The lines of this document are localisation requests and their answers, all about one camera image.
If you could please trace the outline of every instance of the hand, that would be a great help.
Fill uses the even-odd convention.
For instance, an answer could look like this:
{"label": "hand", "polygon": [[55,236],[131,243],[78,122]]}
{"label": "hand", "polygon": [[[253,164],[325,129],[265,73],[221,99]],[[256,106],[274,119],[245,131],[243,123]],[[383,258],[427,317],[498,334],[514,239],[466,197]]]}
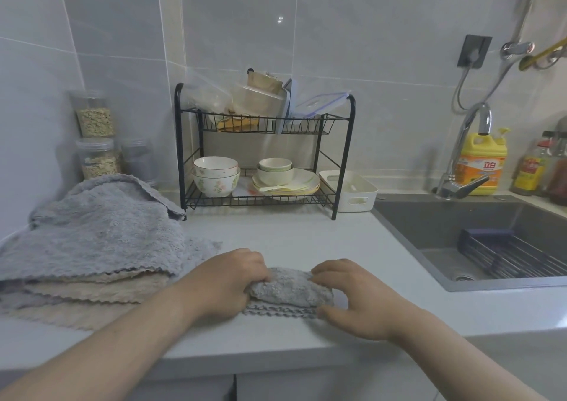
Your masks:
{"label": "hand", "polygon": [[250,249],[236,249],[216,255],[195,267],[179,284],[201,317],[230,318],[245,309],[246,287],[269,278],[264,257]]}
{"label": "hand", "polygon": [[311,281],[342,290],[349,299],[348,310],[324,305],[317,308],[317,315],[357,337],[394,341],[419,310],[349,259],[325,261],[311,272]]}

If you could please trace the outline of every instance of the faucet handle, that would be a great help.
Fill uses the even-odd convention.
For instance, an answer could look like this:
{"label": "faucet handle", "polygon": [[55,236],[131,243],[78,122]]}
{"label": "faucet handle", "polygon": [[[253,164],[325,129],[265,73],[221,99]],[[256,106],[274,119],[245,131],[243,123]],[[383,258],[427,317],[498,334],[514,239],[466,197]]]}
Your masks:
{"label": "faucet handle", "polygon": [[461,185],[455,182],[447,182],[444,187],[446,190],[448,190],[451,193],[453,197],[460,200],[468,196],[473,190],[477,189],[479,186],[483,185],[488,180],[490,180],[490,176],[485,174],[466,185]]}
{"label": "faucet handle", "polygon": [[525,43],[515,43],[513,41],[506,43],[500,49],[500,56],[503,59],[510,59],[515,54],[530,54],[535,50],[535,43],[527,41]]}

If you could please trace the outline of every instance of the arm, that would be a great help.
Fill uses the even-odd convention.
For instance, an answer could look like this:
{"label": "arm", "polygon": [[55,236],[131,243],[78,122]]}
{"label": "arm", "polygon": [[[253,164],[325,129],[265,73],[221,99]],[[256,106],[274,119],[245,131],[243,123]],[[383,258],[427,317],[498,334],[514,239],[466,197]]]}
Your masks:
{"label": "arm", "polygon": [[267,277],[258,252],[215,256],[12,383],[0,400],[120,400],[197,319],[236,315],[248,302],[248,284]]}
{"label": "arm", "polygon": [[358,337],[397,344],[448,401],[545,399],[354,262],[326,261],[312,272],[313,282],[342,290],[349,299],[348,310],[321,306],[320,317]]}

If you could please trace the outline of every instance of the white plastic basket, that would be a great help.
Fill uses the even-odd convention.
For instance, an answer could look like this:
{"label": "white plastic basket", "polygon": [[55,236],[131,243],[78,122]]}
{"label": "white plastic basket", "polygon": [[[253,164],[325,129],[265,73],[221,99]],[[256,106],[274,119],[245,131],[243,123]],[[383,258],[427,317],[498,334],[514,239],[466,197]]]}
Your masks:
{"label": "white plastic basket", "polygon": [[[323,183],[330,189],[336,191],[338,187],[339,170],[321,171]],[[364,177],[354,171],[345,171],[341,199],[338,203],[339,213],[358,213],[371,211],[376,200],[378,188]]]}

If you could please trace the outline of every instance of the white bowl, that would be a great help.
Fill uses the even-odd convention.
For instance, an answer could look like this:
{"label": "white bowl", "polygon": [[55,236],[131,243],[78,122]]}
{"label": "white bowl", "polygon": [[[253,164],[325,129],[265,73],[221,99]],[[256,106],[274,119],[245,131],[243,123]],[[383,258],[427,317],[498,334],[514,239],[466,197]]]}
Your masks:
{"label": "white bowl", "polygon": [[281,172],[270,172],[258,169],[256,174],[260,182],[266,186],[284,186],[293,179],[294,168]]}
{"label": "white bowl", "polygon": [[262,159],[258,165],[263,171],[281,172],[291,169],[291,161],[285,158]]}
{"label": "white bowl", "polygon": [[193,173],[205,179],[229,177],[239,171],[237,161],[222,156],[205,156],[193,163]]}
{"label": "white bowl", "polygon": [[238,178],[240,177],[240,170],[229,177],[222,177],[220,179],[211,179],[209,177],[194,176],[195,185],[206,196],[211,198],[229,196],[230,193],[237,187]]}

